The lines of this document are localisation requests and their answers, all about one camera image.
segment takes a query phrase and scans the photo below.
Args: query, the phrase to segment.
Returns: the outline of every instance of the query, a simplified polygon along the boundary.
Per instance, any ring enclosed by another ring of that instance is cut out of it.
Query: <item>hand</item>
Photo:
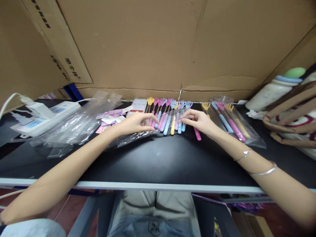
[[[131,116],[124,119],[119,124],[112,126],[113,128],[116,127],[119,130],[119,135],[127,135],[136,132],[143,132],[143,131],[154,131],[155,128],[149,126],[149,119],[153,119],[156,123],[158,119],[152,113],[140,113],[135,112]]]
[[[209,119],[204,112],[198,110],[187,110],[178,122],[183,122],[197,128],[211,139],[213,139],[214,135],[224,132],[211,119]]]

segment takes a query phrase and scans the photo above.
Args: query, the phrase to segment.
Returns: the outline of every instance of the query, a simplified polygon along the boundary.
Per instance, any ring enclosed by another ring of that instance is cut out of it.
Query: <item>blue bottle lid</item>
[[[303,79],[300,79],[300,78],[293,79],[293,78],[287,78],[281,75],[276,76],[275,80],[288,82],[288,83],[301,83],[303,81]]]

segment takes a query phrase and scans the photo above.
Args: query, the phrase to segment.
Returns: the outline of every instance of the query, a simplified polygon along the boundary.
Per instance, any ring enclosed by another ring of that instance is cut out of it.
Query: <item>green bottle cap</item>
[[[296,79],[304,75],[305,71],[306,70],[302,67],[295,67],[288,70],[283,76],[286,78]]]

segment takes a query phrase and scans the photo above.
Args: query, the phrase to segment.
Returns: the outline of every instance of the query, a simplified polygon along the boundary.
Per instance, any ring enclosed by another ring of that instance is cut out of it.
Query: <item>bangle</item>
[[[249,149],[250,149],[249,151],[244,151],[243,156],[239,160],[235,160],[235,161],[238,162],[238,161],[241,161],[243,158],[245,158],[252,150],[251,148],[249,148]]]
[[[258,176],[258,175],[266,175],[266,174],[273,173],[277,169],[277,164],[274,163],[273,161],[270,161],[270,162],[273,164],[273,167],[271,169],[269,169],[268,171],[263,172],[263,173],[248,173],[248,174],[250,174],[252,176]]]

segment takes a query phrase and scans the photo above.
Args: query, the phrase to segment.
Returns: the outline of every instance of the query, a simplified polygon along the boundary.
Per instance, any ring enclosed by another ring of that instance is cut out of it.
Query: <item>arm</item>
[[[204,112],[188,110],[181,121],[196,127],[218,143],[248,173],[263,173],[273,167],[270,161],[253,150],[240,160],[243,152],[250,148],[217,127]],[[251,177],[298,224],[306,229],[315,227],[316,194],[280,168],[267,175]]]
[[[54,207],[76,184],[95,159],[121,135],[154,130],[149,118],[158,123],[153,114],[134,113],[121,123],[109,127],[83,147],[65,158],[22,192],[0,214],[6,224],[39,218]]]

